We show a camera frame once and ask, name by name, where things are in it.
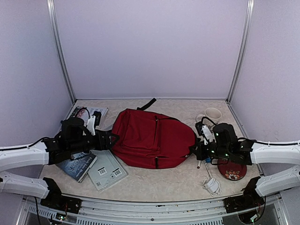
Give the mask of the red student backpack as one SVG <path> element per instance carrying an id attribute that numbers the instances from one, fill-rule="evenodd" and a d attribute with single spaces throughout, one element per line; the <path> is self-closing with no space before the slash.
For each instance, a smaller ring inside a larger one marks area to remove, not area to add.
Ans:
<path id="1" fill-rule="evenodd" d="M 111 149 L 128 166 L 146 169 L 174 168 L 183 163 L 197 142 L 191 127 L 176 118 L 149 112 L 153 98 L 143 107 L 121 111 L 112 133 L 120 136 Z"/>

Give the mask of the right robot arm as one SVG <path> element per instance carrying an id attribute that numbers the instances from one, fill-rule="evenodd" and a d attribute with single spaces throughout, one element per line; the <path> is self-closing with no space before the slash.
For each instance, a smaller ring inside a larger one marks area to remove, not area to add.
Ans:
<path id="1" fill-rule="evenodd" d="M 250 208 L 258 198 L 298 187 L 300 185 L 300 142 L 263 142 L 245 137 L 238 138 L 231 124 L 220 123 L 210 130 L 202 122 L 195 128 L 204 140 L 198 140 L 190 150 L 200 159 L 218 160 L 239 165 L 264 163 L 291 164 L 292 167 L 269 176 L 252 178 L 244 188 L 240 204 Z"/>

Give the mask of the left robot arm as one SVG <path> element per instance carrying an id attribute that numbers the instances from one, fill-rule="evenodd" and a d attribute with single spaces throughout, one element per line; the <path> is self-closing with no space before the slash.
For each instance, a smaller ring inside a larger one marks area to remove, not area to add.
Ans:
<path id="1" fill-rule="evenodd" d="M 53 179 L 34 179 L 10 173 L 11 169 L 31 165 L 54 165 L 69 160 L 73 154 L 90 150 L 109 150 L 119 140 L 111 131 L 97 130 L 95 118 L 71 117 L 61 121 L 54 138 L 44 137 L 25 146 L 0 149 L 0 191 L 47 199 L 53 207 L 62 208 L 66 199 Z"/>

